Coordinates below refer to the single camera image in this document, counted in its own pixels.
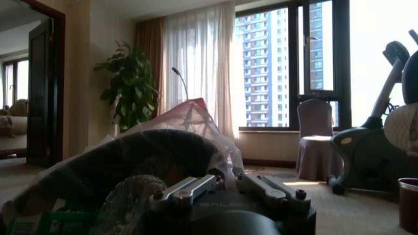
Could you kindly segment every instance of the wooden door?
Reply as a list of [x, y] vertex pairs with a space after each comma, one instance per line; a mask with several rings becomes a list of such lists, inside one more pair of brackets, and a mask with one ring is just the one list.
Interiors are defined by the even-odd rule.
[[53, 20], [45, 21], [30, 32], [30, 112], [27, 163], [51, 165], [50, 94], [53, 82]]

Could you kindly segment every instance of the screw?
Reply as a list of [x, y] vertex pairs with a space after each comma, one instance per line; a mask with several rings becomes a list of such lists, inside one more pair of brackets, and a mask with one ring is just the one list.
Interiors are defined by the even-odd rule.
[[163, 196], [165, 196], [163, 191], [159, 190], [159, 191], [157, 191], [155, 194], [154, 194], [154, 199], [159, 200], [159, 199], [163, 198]]
[[305, 192], [305, 190], [298, 189], [296, 196], [297, 196], [297, 199], [305, 200], [306, 199], [306, 192]]
[[282, 198], [282, 199], [280, 200], [280, 208], [281, 208], [281, 209], [288, 209], [289, 206], [290, 206], [289, 200], [288, 200], [286, 198]]

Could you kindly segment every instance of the pillow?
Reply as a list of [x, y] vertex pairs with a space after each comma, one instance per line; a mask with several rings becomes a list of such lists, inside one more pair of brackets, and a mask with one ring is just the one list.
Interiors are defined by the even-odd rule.
[[14, 137], [14, 123], [10, 116], [0, 116], [0, 136]]
[[29, 116], [29, 100], [19, 99], [13, 107], [9, 109], [13, 116], [27, 117]]

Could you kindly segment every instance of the carpet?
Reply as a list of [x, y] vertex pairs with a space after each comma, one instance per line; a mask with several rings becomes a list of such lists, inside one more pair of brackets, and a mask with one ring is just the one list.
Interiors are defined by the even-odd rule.
[[29, 165], [26, 158], [0, 160], [0, 211], [42, 170]]
[[306, 191], [317, 209], [318, 235], [410, 235], [398, 225], [396, 202], [354, 192], [336, 195], [325, 182], [300, 180], [293, 169], [246, 166], [246, 173], [278, 177]]
[[[334, 195], [325, 182], [300, 180], [293, 169], [246, 166], [248, 174], [270, 175], [312, 197], [318, 235], [409, 235], [398, 226], [398, 204], [348, 192]], [[0, 210], [43, 169], [25, 158], [0, 160]]]

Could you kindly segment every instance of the green leaves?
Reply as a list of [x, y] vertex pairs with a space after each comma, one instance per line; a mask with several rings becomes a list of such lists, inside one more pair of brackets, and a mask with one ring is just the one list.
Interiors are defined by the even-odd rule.
[[117, 53], [107, 62], [97, 64], [94, 70], [107, 70], [114, 74], [111, 86], [103, 91], [101, 99], [114, 104], [119, 97], [114, 118], [119, 120], [121, 131], [125, 132], [151, 119], [158, 91], [146, 54], [126, 42], [117, 41], [117, 44]]

